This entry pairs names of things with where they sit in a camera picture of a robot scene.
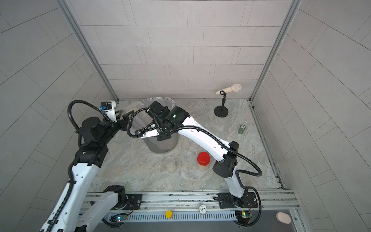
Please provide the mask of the grey mesh waste bin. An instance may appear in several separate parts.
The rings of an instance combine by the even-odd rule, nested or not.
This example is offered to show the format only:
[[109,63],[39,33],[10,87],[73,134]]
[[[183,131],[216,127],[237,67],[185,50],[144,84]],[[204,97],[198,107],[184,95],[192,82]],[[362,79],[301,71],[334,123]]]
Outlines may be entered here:
[[[142,103],[145,107],[149,107],[151,103],[158,101],[163,106],[168,106],[172,110],[176,103],[171,98],[154,97],[143,100]],[[177,133],[173,134],[170,139],[158,141],[156,137],[149,137],[143,139],[148,148],[157,154],[163,154],[172,151],[178,144],[179,136]]]

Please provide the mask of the clear jar lid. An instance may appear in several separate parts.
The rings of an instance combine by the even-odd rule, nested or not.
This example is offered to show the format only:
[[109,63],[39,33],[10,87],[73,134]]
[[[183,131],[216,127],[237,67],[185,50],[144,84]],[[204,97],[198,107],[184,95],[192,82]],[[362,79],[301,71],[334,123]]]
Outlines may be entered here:
[[191,147],[191,143],[189,141],[183,141],[181,143],[182,150],[189,150]]

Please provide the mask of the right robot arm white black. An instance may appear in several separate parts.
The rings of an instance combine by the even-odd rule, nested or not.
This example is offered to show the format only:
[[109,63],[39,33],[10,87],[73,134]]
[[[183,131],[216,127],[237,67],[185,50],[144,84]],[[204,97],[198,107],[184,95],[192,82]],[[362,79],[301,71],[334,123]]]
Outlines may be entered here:
[[[130,132],[133,121],[141,112],[146,112],[152,122],[143,128]],[[215,159],[213,171],[224,178],[229,187],[228,193],[221,193],[215,200],[220,207],[239,208],[237,224],[249,227],[261,217],[261,198],[256,188],[243,184],[240,174],[254,177],[262,176],[262,170],[249,158],[238,152],[239,144],[227,142],[201,126],[187,111],[181,107],[169,110],[167,106],[154,101],[149,107],[130,111],[123,115],[126,132],[131,138],[156,137],[159,141],[167,140],[179,133],[205,149]]]

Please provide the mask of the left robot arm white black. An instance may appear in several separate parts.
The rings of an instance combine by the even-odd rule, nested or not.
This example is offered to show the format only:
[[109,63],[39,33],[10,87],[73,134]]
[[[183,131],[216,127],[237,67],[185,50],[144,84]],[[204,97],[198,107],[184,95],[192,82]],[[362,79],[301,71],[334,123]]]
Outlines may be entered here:
[[[77,103],[99,112],[103,119],[90,117],[78,125],[72,115],[72,108]],[[91,232],[100,222],[111,229],[119,229],[124,224],[122,215],[113,222],[105,219],[112,208],[123,209],[129,206],[130,211],[133,210],[133,204],[128,200],[124,186],[107,187],[100,199],[95,201],[86,213],[81,215],[80,209],[89,186],[109,151],[108,143],[119,131],[127,129],[129,116],[133,113],[130,111],[121,115],[116,110],[114,101],[104,101],[100,107],[83,100],[69,103],[67,115],[78,134],[79,150],[68,166],[68,183],[48,220],[41,227],[42,232]]]

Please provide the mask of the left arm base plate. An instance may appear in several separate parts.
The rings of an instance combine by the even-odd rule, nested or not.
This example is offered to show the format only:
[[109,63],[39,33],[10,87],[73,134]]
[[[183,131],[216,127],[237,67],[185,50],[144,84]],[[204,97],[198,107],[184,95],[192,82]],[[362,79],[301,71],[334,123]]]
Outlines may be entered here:
[[142,203],[142,194],[126,194],[127,201],[124,205],[112,208],[113,210],[139,210]]

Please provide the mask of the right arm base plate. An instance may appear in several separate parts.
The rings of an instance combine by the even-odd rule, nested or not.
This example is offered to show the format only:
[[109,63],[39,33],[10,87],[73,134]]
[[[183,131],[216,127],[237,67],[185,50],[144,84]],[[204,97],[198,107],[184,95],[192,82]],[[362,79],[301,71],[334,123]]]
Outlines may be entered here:
[[231,195],[229,192],[221,192],[215,200],[219,202],[219,207],[225,208],[258,208],[259,202],[254,192],[248,192],[247,190],[243,193],[241,198],[237,198]]

